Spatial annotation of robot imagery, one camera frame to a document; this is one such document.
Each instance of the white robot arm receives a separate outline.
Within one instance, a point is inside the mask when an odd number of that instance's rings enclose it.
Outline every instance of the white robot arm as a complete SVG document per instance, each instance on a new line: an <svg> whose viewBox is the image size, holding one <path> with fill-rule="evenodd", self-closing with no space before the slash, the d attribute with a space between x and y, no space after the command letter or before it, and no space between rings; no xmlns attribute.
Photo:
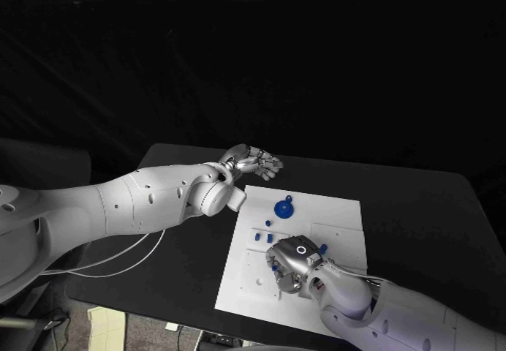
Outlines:
<svg viewBox="0 0 506 351"><path fill-rule="evenodd" d="M112 181L37 191L0 185L0 303L14 296L70 249L110 235L145 234L237 211L244 193L240 173L265 180L282 162L240 144L218 162L135 170Z"/></svg>
<svg viewBox="0 0 506 351"><path fill-rule="evenodd" d="M279 240L265 259L279 290L318 301L327 329L361 351L506 351L504 335L419 292L341 269L302 235Z"/></svg>

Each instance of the white cable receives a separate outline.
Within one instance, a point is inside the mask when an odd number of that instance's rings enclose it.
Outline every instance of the white cable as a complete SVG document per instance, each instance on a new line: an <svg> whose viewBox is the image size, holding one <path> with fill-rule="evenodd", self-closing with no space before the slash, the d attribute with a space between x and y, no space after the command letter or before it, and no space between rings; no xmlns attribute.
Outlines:
<svg viewBox="0 0 506 351"><path fill-rule="evenodd" d="M328 263L340 272L342 272L344 274L347 274L350 276L357 276L357 277L364 278L364 279L383 280L384 282L391 283L387 279L378 278L377 276L367 276L365 274L352 273L352 272L347 271L342 267L337 266L332 262L328 261Z"/></svg>
<svg viewBox="0 0 506 351"><path fill-rule="evenodd" d="M71 269L53 269L50 271L43 271L40 273L41 276L50 276L53 274L61 274L61 273L70 273L73 271L77 271L80 269L86 269L89 267L93 267L94 265L100 265L102 263L106 263L109 260L113 260L118 256L120 256L125 252L128 252L138 244L139 242L146 238L146 236L149 235L151 233L145 234L143 237L141 237L139 240L136 240L136 242L128 247L125 248L125 250L120 251L120 253L115 254L112 257L106 258L105 260L100 260L99 262L94 262L92 263L90 265L83 265L81 267L77 267L77 268L71 268Z"/></svg>
<svg viewBox="0 0 506 351"><path fill-rule="evenodd" d="M80 273L74 273L74 272L68 272L68 274L74 274L76 276L84 276L86 278L105 278L107 276L116 276L118 274L123 273L125 271L129 271L136 265L139 265L139 263L142 263L142 261L149 257L149 254L152 253L155 247L159 244L159 241L162 239L162 234L165 233L165 230L162 230L161 235L159 235L159 239L152 247L152 249L149 250L149 252L146 253L146 255L143 256L143 258L133 264L130 265L126 269L120 270L119 272L115 272L112 274L107 274L105 276L87 276L86 274L80 274Z"/></svg>

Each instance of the metal hand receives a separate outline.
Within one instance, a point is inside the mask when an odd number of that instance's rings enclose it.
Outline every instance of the metal hand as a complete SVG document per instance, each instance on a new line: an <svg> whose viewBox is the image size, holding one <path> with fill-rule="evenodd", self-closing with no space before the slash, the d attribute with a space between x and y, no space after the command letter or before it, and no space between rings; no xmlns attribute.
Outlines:
<svg viewBox="0 0 506 351"><path fill-rule="evenodd" d="M279 290L288 294L299 291L301 282L322 262L319 250L305 236L292 236L272 245L265 253L266 266L273 267Z"/></svg>
<svg viewBox="0 0 506 351"><path fill-rule="evenodd" d="M283 167L282 162L273 155L244 144L233 146L218 162L231 173L254 173L265 180L273 178Z"/></svg>

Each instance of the blue object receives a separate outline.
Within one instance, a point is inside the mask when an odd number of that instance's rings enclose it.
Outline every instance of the blue object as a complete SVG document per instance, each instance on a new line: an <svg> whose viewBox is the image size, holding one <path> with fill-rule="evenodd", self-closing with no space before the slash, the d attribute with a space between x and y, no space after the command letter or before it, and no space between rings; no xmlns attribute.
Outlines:
<svg viewBox="0 0 506 351"><path fill-rule="evenodd" d="M279 218L286 219L292 216L292 197L289 195L273 206L273 212Z"/></svg>
<svg viewBox="0 0 506 351"><path fill-rule="evenodd" d="M322 244L321 247L319 247L319 254L324 254L327 252L327 244Z"/></svg>

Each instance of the table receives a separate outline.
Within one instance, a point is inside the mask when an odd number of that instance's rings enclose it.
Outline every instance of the table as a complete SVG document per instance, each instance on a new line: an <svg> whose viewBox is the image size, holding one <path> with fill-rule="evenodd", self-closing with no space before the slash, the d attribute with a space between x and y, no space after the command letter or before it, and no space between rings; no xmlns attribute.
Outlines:
<svg viewBox="0 0 506 351"><path fill-rule="evenodd" d="M224 150L152 145L141 167L217 161ZM419 291L487 328L506 333L506 256L472 188L461 175L399 167L279 156L270 181L244 174L237 187L358 200L368 274ZM89 303L266 344L355 350L342 340L213 309L237 214L227 208L165 231L149 258L105 279L70 276L66 295ZM99 239L87 264L112 256L138 235ZM86 270L125 269L149 251L158 234L120 257Z"/></svg>

